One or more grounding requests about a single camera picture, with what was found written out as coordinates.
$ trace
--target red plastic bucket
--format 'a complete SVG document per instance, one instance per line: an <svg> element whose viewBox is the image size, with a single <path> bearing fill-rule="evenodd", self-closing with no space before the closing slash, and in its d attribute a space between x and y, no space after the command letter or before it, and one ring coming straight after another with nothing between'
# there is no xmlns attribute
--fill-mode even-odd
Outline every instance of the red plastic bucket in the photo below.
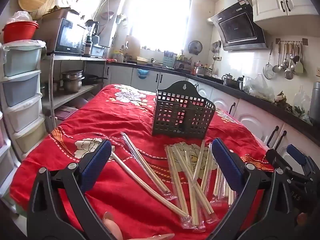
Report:
<svg viewBox="0 0 320 240"><path fill-rule="evenodd" d="M13 22L4 26L3 41L8 43L11 41L31 40L36 29L39 28L36 22Z"/></svg>

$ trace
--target frying pan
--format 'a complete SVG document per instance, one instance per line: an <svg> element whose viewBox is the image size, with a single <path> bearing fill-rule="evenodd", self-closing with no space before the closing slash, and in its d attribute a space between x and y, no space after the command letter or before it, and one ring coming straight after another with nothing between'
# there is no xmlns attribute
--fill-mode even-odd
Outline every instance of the frying pan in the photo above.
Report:
<svg viewBox="0 0 320 240"><path fill-rule="evenodd" d="M82 83L84 85L98 84L99 80L108 79L108 78L98 77L96 75L91 75L91 74L84 74L83 76L84 76L84 80L82 81Z"/></svg>

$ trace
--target fingernail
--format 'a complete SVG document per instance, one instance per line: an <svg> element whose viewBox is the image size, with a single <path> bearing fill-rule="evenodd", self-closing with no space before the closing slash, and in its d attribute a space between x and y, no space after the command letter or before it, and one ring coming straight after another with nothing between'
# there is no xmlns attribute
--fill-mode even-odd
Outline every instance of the fingernail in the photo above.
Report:
<svg viewBox="0 0 320 240"><path fill-rule="evenodd" d="M109 219L109 220L112 220L113 221L113 215L111 214L111 212L106 212L103 217L102 217L102 220L105 220L105 219Z"/></svg>
<svg viewBox="0 0 320 240"><path fill-rule="evenodd" d="M148 237L147 239L152 239L152 240L169 240L174 237L174 234L164 234L164 235L157 235L157 236L152 236Z"/></svg>

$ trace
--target blue gripper pad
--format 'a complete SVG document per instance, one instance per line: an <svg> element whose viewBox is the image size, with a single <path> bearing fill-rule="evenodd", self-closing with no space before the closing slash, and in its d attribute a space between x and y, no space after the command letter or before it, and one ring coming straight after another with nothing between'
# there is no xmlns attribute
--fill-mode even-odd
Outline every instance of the blue gripper pad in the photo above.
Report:
<svg viewBox="0 0 320 240"><path fill-rule="evenodd" d="M230 188L237 193L244 189L244 162L240 157L229 151L221 138L212 142L212 154L216 159L222 174L226 178Z"/></svg>
<svg viewBox="0 0 320 240"><path fill-rule="evenodd" d="M92 159L81 171L81 182L79 188L82 193L92 189L96 183L100 172L110 158L112 151L111 143L107 140L102 141L93 153L87 153L84 157L92 155Z"/></svg>
<svg viewBox="0 0 320 240"><path fill-rule="evenodd" d="M296 147L294 147L292 144L289 144L287 146L287 153L295 159L297 163L300 165L306 165L306 156L301 153Z"/></svg>

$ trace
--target range hood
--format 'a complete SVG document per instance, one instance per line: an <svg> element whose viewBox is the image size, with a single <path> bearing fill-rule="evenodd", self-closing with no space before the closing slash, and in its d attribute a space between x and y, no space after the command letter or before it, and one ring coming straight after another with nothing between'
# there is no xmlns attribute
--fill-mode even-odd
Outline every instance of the range hood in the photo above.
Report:
<svg viewBox="0 0 320 240"><path fill-rule="evenodd" d="M225 9L210 19L224 50L267 48L263 30L253 22L251 0L225 0Z"/></svg>

